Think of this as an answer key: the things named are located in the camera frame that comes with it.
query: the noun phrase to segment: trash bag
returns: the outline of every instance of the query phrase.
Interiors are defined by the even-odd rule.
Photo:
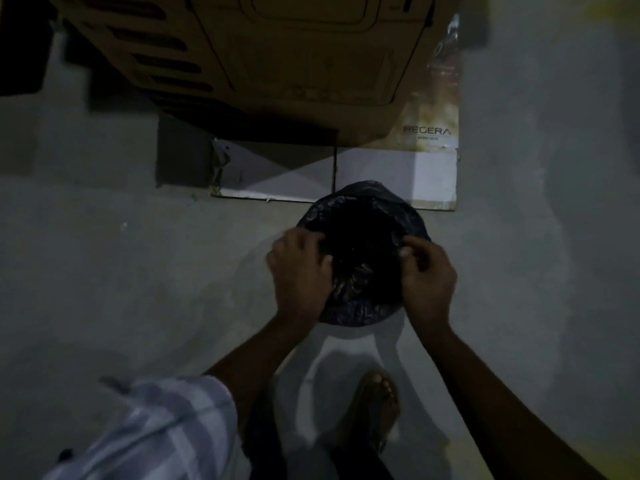
[[[373,180],[318,200],[298,227],[322,232],[322,255],[333,256],[333,291],[320,321],[372,325],[402,306],[399,250],[405,235],[429,239],[418,212]]]

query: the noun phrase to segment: fingernail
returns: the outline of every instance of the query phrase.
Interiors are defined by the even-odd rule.
[[[413,254],[413,250],[405,246],[404,248],[400,249],[399,254],[400,254],[400,259],[407,259],[409,256]]]

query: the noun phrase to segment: concrete floor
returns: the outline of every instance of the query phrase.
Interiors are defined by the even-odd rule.
[[[488,18],[466,2],[463,32],[489,24],[464,53],[458,210],[422,215],[460,275],[456,331],[626,479],[640,476],[640,23],[631,1],[591,2],[490,0]],[[258,330],[275,309],[262,258],[307,208],[156,189],[156,117],[90,114],[85,86],[54,60],[43,92],[0,100],[7,478],[38,478],[113,423],[98,377],[197,373]],[[328,471],[312,445],[376,362],[404,405],[384,454],[396,478],[489,477],[402,316],[357,336],[319,326],[284,366],[292,471]],[[245,475],[242,460],[229,473]]]

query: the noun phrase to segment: person's right arm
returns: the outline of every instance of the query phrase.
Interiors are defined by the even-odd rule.
[[[494,478],[604,479],[505,386],[449,326],[457,275],[446,252],[405,237],[403,302]]]

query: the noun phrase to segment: rolled-up sleeve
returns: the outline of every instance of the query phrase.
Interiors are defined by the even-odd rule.
[[[236,405],[210,376],[104,384],[132,411],[85,453],[44,480],[215,480],[228,464],[236,435]]]

